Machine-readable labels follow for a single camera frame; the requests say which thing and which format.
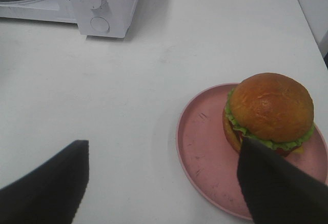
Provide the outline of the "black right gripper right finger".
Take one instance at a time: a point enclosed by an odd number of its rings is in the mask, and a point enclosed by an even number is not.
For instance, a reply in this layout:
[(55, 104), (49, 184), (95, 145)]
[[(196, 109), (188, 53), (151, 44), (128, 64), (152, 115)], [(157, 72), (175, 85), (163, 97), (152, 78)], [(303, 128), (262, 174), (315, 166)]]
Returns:
[(327, 185), (260, 142), (243, 141), (237, 178), (254, 223), (327, 223)]

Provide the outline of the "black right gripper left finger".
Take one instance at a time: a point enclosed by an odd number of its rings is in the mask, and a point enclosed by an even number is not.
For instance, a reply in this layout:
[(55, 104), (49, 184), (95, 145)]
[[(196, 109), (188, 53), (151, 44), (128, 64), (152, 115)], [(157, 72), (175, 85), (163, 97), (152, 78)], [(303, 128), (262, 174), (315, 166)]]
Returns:
[(89, 181), (89, 142), (76, 140), (1, 188), (1, 223), (72, 223)]

